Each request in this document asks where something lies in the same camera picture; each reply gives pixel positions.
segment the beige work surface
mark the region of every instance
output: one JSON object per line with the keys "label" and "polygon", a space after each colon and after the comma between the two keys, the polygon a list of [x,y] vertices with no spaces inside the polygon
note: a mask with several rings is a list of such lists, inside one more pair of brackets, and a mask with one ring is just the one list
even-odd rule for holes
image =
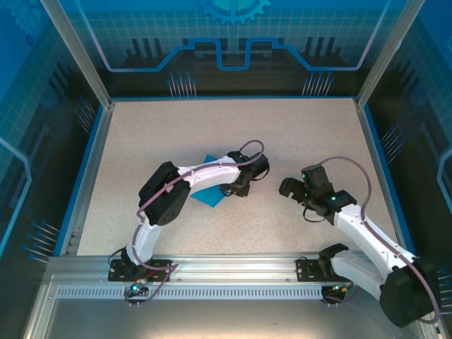
{"label": "beige work surface", "polygon": [[[127,245],[138,224],[138,192],[166,161],[197,165],[251,139],[265,143],[270,173],[252,182],[246,198],[216,207],[188,198],[165,226],[154,254],[243,254],[319,251],[342,242],[357,247],[326,221],[309,223],[303,207],[278,193],[285,177],[332,155],[356,159],[368,170],[373,195],[367,215],[395,239],[381,187],[351,99],[198,100],[116,104],[78,255],[105,255]],[[258,145],[244,153],[252,155]],[[325,164],[335,190],[359,202],[367,194],[352,164]],[[308,212],[310,218],[318,218]]]}

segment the enclosure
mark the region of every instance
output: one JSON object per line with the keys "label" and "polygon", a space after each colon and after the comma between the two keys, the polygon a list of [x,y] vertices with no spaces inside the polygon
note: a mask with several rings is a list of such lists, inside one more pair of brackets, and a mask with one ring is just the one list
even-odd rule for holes
{"label": "enclosure", "polygon": [[[2,338],[448,338],[450,1],[0,0],[0,19]],[[141,187],[251,139],[268,176],[215,207],[188,198],[154,250],[179,270],[129,309],[107,259]],[[367,215],[438,268],[435,326],[397,328],[364,291],[329,307],[297,281],[300,256],[338,242],[368,259],[278,193],[333,155],[368,171]],[[325,167],[366,198],[359,169]]]}

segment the blue enclosure wall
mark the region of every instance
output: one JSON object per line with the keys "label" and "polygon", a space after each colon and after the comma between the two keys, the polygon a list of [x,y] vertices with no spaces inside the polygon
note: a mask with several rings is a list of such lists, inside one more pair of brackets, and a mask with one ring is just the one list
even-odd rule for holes
{"label": "blue enclosure wall", "polygon": [[427,0],[369,100],[418,254],[452,256],[452,3]]}
{"label": "blue enclosure wall", "polygon": [[21,338],[54,245],[32,224],[60,228],[99,102],[38,1],[0,1],[0,46],[0,333]]}
{"label": "blue enclosure wall", "polygon": [[404,0],[64,0],[112,96],[356,95]]}

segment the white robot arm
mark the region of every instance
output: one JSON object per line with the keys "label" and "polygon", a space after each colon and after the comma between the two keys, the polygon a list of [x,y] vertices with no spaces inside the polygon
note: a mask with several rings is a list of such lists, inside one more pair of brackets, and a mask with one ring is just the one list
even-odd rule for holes
{"label": "white robot arm", "polygon": [[171,162],[160,165],[139,192],[138,216],[141,223],[132,242],[122,249],[122,279],[137,280],[147,274],[148,269],[143,264],[149,265],[164,225],[179,215],[191,194],[220,185],[226,196],[248,195],[250,182],[257,181],[257,177],[270,169],[268,159],[263,155],[263,144],[256,142],[261,144],[262,151],[251,157],[238,150],[229,152],[216,161],[197,166],[176,167]]}
{"label": "white robot arm", "polygon": [[[208,167],[201,169],[184,178],[183,180],[189,184],[189,195],[203,189],[207,189],[208,187],[222,184],[232,184],[236,182],[241,172],[240,169],[237,166],[232,167],[221,165],[222,163],[233,162],[235,161],[232,158],[224,156],[219,160],[209,162],[210,164],[218,164],[217,167]],[[179,175],[183,175],[187,172],[192,172],[199,166],[201,165],[191,167],[178,167],[177,173]],[[141,227],[135,243],[136,253],[140,260],[146,262],[152,258],[155,243],[157,242],[157,238],[159,237],[162,230],[163,225],[151,225],[148,216],[145,217],[145,223]],[[129,254],[131,261],[136,265],[140,265],[136,257],[132,255],[132,243],[127,245],[126,251]]]}
{"label": "white robot arm", "polygon": [[319,252],[318,264],[324,278],[335,281],[340,276],[359,285],[379,300],[385,315],[400,327],[432,312],[434,300],[440,304],[436,267],[429,259],[416,258],[396,244],[364,215],[348,192],[334,191],[321,165],[302,169],[302,177],[302,182],[284,179],[280,194],[292,194],[292,199],[305,209],[324,217],[352,238],[371,261],[359,258],[343,244],[335,244]]}

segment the cable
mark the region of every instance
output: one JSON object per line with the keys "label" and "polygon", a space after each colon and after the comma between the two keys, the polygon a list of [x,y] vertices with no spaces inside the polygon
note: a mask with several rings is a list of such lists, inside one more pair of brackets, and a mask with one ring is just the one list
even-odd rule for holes
{"label": "cable", "polygon": [[324,219],[322,219],[322,220],[311,220],[311,219],[308,219],[308,218],[306,218],[306,211],[307,210],[313,210],[312,208],[308,208],[307,206],[305,206],[304,207],[304,210],[303,210],[303,218],[307,221],[307,222],[322,222],[322,221],[324,221],[326,218],[324,218]]}
{"label": "cable", "polygon": [[222,189],[220,189],[220,192],[223,193],[223,196],[226,196],[226,197],[232,195],[232,192],[227,193],[226,191],[224,191],[224,190],[222,190]]}
{"label": "cable", "polygon": [[364,214],[364,210],[370,200],[370,196],[372,195],[372,185],[371,185],[369,174],[366,172],[365,168],[363,168],[363,166],[361,166],[361,164],[359,164],[357,161],[353,160],[350,157],[343,157],[341,155],[329,157],[329,158],[321,161],[319,163],[319,165],[322,165],[325,162],[328,162],[330,160],[336,160],[336,159],[347,160],[348,162],[351,162],[352,164],[356,165],[361,170],[361,172],[364,174],[364,176],[366,177],[368,192],[367,192],[367,197],[365,198],[364,202],[362,203],[362,207],[361,207],[361,219],[364,223],[364,226],[367,228],[367,230],[369,230],[369,232],[372,233],[372,235],[374,237],[376,237],[384,246],[386,246],[391,252],[393,252],[394,255],[399,257],[400,260],[403,261],[413,271],[413,273],[417,276],[417,278],[420,280],[420,282],[424,286],[425,290],[427,291],[427,294],[429,295],[429,298],[433,304],[434,318],[431,320],[421,318],[420,321],[422,323],[427,323],[429,325],[437,323],[439,320],[439,317],[440,317],[440,311],[439,311],[438,302],[436,301],[436,298],[433,294],[432,289],[429,286],[429,283],[425,280],[425,278],[422,276],[422,274],[419,272],[419,270],[407,258],[404,257],[404,255],[402,255],[397,249],[395,249],[391,244],[389,244],[382,236],[380,236],[380,234],[378,234],[366,221],[366,215]]}
{"label": "cable", "polygon": [[238,166],[247,166],[252,164],[253,162],[257,161],[263,154],[263,151],[265,149],[265,146],[263,145],[262,141],[254,139],[254,140],[250,140],[247,143],[245,143],[240,149],[239,152],[241,152],[245,147],[247,147],[250,143],[258,143],[259,145],[261,145],[261,151],[259,152],[259,154],[254,157],[251,160],[248,160],[246,162],[224,162],[224,163],[218,163],[218,162],[214,162],[214,163],[208,163],[208,164],[204,164],[201,165],[193,170],[191,170],[190,172],[184,173],[183,175],[177,177],[176,179],[173,179],[172,181],[170,181],[169,183],[167,183],[166,185],[164,185],[156,194],[154,194],[153,196],[150,197],[150,199],[148,201],[146,201],[136,212],[136,215],[138,216],[138,218],[140,219],[140,224],[138,225],[138,227],[136,228],[134,234],[133,234],[133,238],[132,238],[132,254],[133,257],[137,260],[137,262],[139,262],[140,265],[142,265],[143,267],[147,268],[148,270],[169,270],[165,276],[165,278],[163,279],[162,283],[157,287],[157,289],[154,291],[154,293],[149,296],[149,298],[147,298],[147,300],[145,300],[144,302],[142,302],[141,304],[145,304],[146,302],[150,301],[155,294],[158,292],[158,290],[163,286],[163,284],[170,278],[171,274],[174,272],[174,270],[177,268],[177,264],[176,265],[172,265],[172,266],[164,266],[164,267],[155,267],[155,266],[149,266],[146,263],[144,263],[139,257],[138,257],[138,253],[136,252],[136,238],[138,237],[138,233],[140,232],[144,222],[145,222],[145,217],[143,217],[141,215],[141,213],[156,199],[158,198],[160,195],[162,195],[163,192],[165,192],[168,188],[170,188],[171,186],[174,186],[174,184],[176,184],[177,182],[180,182],[183,178],[189,176],[189,175],[193,175],[194,173],[196,173],[197,171],[203,170],[205,168],[209,168],[209,167],[222,167],[222,166],[230,166],[230,167],[238,167]]}
{"label": "cable", "polygon": [[267,169],[266,173],[263,175],[263,177],[260,177],[259,179],[250,179],[250,181],[251,181],[251,182],[259,182],[259,181],[261,181],[263,178],[265,178],[269,172],[270,172],[270,165],[268,166],[268,169]]}
{"label": "cable", "polygon": [[112,265],[112,263],[110,262],[110,259],[113,258],[116,254],[118,254],[120,251],[122,251],[123,249],[125,249],[125,247],[123,247],[122,249],[118,249],[117,251],[113,252],[107,259],[108,264]]}
{"label": "cable", "polygon": [[352,296],[351,296],[350,298],[346,299],[346,300],[341,300],[341,299],[339,299],[339,298],[336,298],[336,297],[330,297],[330,296],[325,297],[323,300],[325,300],[325,299],[331,299],[331,300],[335,300],[335,301],[339,302],[339,304],[345,304],[345,303],[349,302],[350,300],[353,300],[353,299],[358,295],[358,293],[359,293],[360,290],[361,290],[361,288],[360,288],[360,287],[357,287],[357,289],[355,290],[355,293],[353,293]]}
{"label": "cable", "polygon": [[[350,298],[348,298],[346,301],[344,301],[344,302],[340,302],[341,300],[339,299],[339,298],[336,298],[336,297],[327,297],[327,298],[329,298],[329,299],[331,299],[331,300],[334,300],[334,301],[336,301],[336,302],[340,302],[340,303],[336,303],[336,306],[338,306],[338,305],[341,305],[341,304],[344,304],[344,303],[346,303],[346,302],[349,302],[352,298],[354,298],[357,294],[358,294],[358,292],[359,292],[359,290],[361,290],[359,287],[358,287],[358,290],[353,294],[353,296],[351,296]],[[322,299],[321,300],[326,306],[328,306],[330,303],[329,302],[327,302],[325,299]],[[372,316],[371,314],[369,314],[368,312],[366,312],[366,310],[365,309],[362,309],[362,308],[359,308],[358,306],[355,306],[354,304],[347,304],[348,306],[350,306],[350,307],[352,307],[354,310],[356,310],[356,311],[358,311],[360,314],[361,313],[365,313],[370,319],[372,319],[383,331],[385,331],[387,334],[389,334],[391,337],[393,337],[393,335],[394,335],[394,333],[392,333],[392,332],[390,332],[387,328],[386,328],[386,326],[384,326],[377,318],[375,318],[374,316]]]}
{"label": "cable", "polygon": [[[142,302],[137,302],[136,306],[139,307],[141,305],[145,305],[148,302],[150,302],[152,299],[154,299],[154,297],[157,295],[157,293],[160,291],[160,289],[163,287],[163,284],[165,284],[167,282],[167,280],[170,278],[171,274],[174,272],[174,270],[176,270],[178,265],[173,265],[170,267],[174,267],[174,268],[170,268],[168,274],[163,278],[162,282],[157,286],[157,288],[155,289],[155,291],[149,296],[149,298],[143,300]],[[128,302],[129,304],[133,304],[131,303],[131,300],[129,299],[129,296],[127,294],[124,295],[124,300],[126,302]]]}

